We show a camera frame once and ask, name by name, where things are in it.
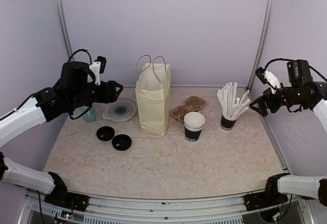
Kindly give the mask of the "black plastic cup lid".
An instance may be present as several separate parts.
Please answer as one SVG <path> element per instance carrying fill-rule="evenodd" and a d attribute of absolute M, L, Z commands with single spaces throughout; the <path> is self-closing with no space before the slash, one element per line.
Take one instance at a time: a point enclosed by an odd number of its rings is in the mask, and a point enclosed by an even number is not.
<path fill-rule="evenodd" d="M 100 127 L 96 132 L 97 138 L 101 141 L 110 141 L 114 135 L 115 130 L 110 126 Z"/>

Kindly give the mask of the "black paper coffee cup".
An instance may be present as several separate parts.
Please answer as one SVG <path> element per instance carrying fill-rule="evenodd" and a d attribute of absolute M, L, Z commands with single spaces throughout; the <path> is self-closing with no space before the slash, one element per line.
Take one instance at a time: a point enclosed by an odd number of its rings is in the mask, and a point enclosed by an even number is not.
<path fill-rule="evenodd" d="M 189 112 L 184 116 L 184 123 L 190 128 L 199 128 L 205 124 L 205 117 L 199 112 Z"/>

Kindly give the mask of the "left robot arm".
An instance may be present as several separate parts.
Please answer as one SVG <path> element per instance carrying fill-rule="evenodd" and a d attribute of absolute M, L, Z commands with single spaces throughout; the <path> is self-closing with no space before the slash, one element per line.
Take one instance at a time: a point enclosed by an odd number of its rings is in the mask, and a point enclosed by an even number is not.
<path fill-rule="evenodd" d="M 123 86 L 116 81 L 101 81 L 102 63 L 66 62 L 56 84 L 30 95 L 20 106 L 1 117 L 1 146 L 24 132 L 50 122 L 62 114 L 74 120 L 74 111 L 88 110 L 94 103 L 117 101 Z M 72 196 L 61 177 L 54 172 L 41 172 L 1 155 L 1 182 L 32 189 L 52 197 L 66 206 Z"/>

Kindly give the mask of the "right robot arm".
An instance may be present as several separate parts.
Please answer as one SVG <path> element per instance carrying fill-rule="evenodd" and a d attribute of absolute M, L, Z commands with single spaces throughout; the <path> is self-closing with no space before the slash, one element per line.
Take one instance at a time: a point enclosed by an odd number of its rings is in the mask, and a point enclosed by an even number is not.
<path fill-rule="evenodd" d="M 262 84 L 269 85 L 263 94 L 250 103 L 250 108 L 262 117 L 276 113 L 281 107 L 290 109 L 298 105 L 295 112 L 311 110 L 326 127 L 326 79 L 315 82 L 311 75 L 313 67 L 306 60 L 285 59 L 290 86 L 285 87 L 268 69 L 260 67 L 255 75 Z M 297 195 L 304 199 L 318 200 L 326 205 L 326 176 L 296 176 L 280 173 L 270 176 L 264 191 L 247 193 L 244 196 L 246 209 L 256 210 L 285 203 L 288 195 Z"/>

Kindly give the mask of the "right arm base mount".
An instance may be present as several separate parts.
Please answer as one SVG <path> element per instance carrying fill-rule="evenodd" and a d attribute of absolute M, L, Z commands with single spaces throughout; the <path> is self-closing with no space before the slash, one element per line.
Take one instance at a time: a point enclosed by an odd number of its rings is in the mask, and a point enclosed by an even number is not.
<path fill-rule="evenodd" d="M 279 205 L 288 202 L 286 194 L 267 194 L 266 192 L 249 192 L 243 196 L 243 200 L 247 211 L 268 208 L 271 206 Z"/>

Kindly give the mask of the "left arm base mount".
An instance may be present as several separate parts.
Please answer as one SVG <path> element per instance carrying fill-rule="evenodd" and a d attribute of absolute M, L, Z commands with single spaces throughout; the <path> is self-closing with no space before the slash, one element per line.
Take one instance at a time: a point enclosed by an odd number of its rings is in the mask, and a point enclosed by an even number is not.
<path fill-rule="evenodd" d="M 85 212 L 89 196 L 73 192 L 52 192 L 44 197 L 46 203 L 54 206 L 70 209 L 73 211 Z"/>

